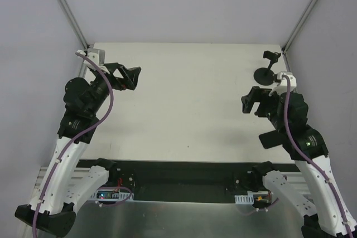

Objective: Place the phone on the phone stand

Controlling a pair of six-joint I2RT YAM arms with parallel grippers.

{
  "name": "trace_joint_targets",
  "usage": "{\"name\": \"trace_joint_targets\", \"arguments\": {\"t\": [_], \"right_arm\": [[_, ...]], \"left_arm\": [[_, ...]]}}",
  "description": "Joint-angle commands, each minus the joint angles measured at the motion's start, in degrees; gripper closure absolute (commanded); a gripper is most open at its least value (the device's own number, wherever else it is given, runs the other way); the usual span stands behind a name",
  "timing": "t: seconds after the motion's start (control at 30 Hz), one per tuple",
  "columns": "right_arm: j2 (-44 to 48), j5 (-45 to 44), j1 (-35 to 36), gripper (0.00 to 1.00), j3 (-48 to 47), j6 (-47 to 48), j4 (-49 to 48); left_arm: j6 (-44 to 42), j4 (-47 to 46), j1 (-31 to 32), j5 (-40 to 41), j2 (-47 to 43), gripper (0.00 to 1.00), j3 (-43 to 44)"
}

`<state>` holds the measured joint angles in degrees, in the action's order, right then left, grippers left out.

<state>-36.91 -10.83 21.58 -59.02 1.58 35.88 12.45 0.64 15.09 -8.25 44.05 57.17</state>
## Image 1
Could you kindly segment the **black phone stand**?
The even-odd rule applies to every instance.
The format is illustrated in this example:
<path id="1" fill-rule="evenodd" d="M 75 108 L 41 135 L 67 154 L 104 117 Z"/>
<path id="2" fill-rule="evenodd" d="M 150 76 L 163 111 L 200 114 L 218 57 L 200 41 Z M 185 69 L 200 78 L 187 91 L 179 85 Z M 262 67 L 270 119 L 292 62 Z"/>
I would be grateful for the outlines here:
<path id="1" fill-rule="evenodd" d="M 253 74 L 254 80 L 264 86 L 272 85 L 274 82 L 274 72 L 271 70 L 272 66 L 278 62 L 281 57 L 281 53 L 264 51 L 263 58 L 269 60 L 267 67 L 261 67 L 255 70 Z"/>

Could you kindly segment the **black smartphone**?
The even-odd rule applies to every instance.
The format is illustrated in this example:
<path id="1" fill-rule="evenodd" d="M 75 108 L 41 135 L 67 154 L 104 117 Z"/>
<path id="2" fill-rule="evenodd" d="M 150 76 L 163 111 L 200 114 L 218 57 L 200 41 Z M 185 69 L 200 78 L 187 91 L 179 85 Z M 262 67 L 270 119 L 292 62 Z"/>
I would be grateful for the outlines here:
<path id="1" fill-rule="evenodd" d="M 271 149 L 283 145 L 286 141 L 286 136 L 276 130 L 259 135 L 259 140 L 264 149 Z"/>

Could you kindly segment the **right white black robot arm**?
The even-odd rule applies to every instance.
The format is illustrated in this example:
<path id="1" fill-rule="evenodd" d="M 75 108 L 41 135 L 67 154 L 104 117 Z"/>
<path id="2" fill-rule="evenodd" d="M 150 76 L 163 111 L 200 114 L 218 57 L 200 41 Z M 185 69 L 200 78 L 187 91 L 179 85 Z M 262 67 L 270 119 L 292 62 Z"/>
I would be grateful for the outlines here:
<path id="1" fill-rule="evenodd" d="M 266 161 L 240 179 L 253 192 L 267 189 L 292 207 L 303 219 L 303 237 L 356 237 L 356 219 L 347 208 L 335 182 L 322 135 L 307 123 L 308 105 L 303 96 L 286 88 L 282 93 L 258 86 L 242 96 L 242 112 L 268 119 L 274 131 L 260 135 L 265 149 L 282 146 L 301 172 L 312 201 L 287 183 L 282 173 Z"/>

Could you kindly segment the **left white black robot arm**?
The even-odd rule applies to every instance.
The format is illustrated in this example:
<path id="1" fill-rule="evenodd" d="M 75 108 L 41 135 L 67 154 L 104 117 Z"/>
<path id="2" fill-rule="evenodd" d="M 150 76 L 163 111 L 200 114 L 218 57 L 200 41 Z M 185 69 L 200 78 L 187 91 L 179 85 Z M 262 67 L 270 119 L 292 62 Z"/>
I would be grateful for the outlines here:
<path id="1" fill-rule="evenodd" d="M 15 217 L 29 225 L 32 237 L 38 231 L 65 237 L 74 225 L 76 214 L 100 187 L 120 188 L 117 164 L 99 158 L 73 188 L 69 183 L 74 170 L 90 144 L 96 128 L 109 116 L 114 91 L 135 90 L 140 67 L 126 68 L 119 63 L 92 70 L 95 78 L 82 77 L 65 85 L 65 113 L 58 129 L 54 154 L 40 187 L 32 200 L 19 205 Z"/>

